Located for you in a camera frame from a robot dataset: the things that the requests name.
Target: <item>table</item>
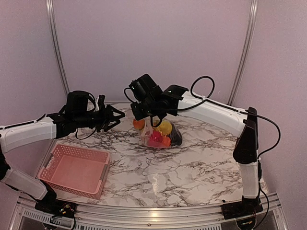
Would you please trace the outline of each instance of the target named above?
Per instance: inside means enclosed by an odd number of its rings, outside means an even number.
[[[58,198],[120,207],[186,207],[234,201],[242,197],[238,164],[232,157],[236,137],[202,121],[171,116],[181,131],[183,143],[171,149],[153,149],[139,144],[129,104],[115,104],[126,113],[121,124],[85,140],[74,134],[60,144],[107,150],[111,165],[99,200],[56,190]],[[78,135],[91,130],[81,129]],[[265,183],[261,187],[267,192]]]

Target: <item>vent grille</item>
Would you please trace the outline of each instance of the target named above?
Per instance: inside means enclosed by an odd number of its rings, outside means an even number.
[[[60,221],[53,220],[50,222],[51,215],[48,216],[46,214],[41,214],[39,212],[36,212],[35,210],[25,209],[23,216],[28,217],[30,219],[37,220],[39,222],[46,223],[46,224],[52,223],[52,225],[61,226],[61,228],[65,228],[65,229],[71,229],[71,226],[73,225],[73,220],[71,222],[67,220],[60,220]],[[110,228],[110,227],[98,226],[94,224],[92,225],[92,224],[83,224],[83,223],[76,222],[75,230],[140,230],[140,229]],[[222,227],[220,224],[214,224],[214,225],[209,225],[209,226],[201,226],[197,228],[176,228],[172,230],[222,230]]]

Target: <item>yellow ball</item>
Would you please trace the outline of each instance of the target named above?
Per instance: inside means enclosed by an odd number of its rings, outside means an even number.
[[[156,128],[162,135],[169,135],[172,132],[172,125],[168,121],[162,121],[162,123]]]

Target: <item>orange object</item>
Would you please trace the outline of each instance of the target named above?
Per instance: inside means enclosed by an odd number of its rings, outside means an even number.
[[[133,120],[133,126],[138,129],[142,130],[145,127],[144,119],[137,121],[136,119]]]
[[[164,136],[162,140],[162,144],[166,147],[169,147],[171,145],[171,138]]]

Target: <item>pink wall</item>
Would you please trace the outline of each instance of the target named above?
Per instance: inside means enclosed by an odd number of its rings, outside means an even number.
[[[227,102],[239,64],[248,0],[57,0],[59,44],[71,90],[125,100],[132,79],[150,74],[162,88],[216,81]],[[210,82],[196,87],[208,94]]]
[[[307,229],[307,2],[259,1],[257,25],[235,106],[254,106],[276,121],[282,141],[262,157],[269,190],[277,191],[289,229]],[[260,148],[276,130],[260,123]]]
[[[58,111],[65,94],[53,51],[43,0],[4,0],[0,5],[0,124],[14,124]],[[21,147],[8,162],[34,175],[48,141]],[[7,229],[18,193],[0,184],[0,230]]]

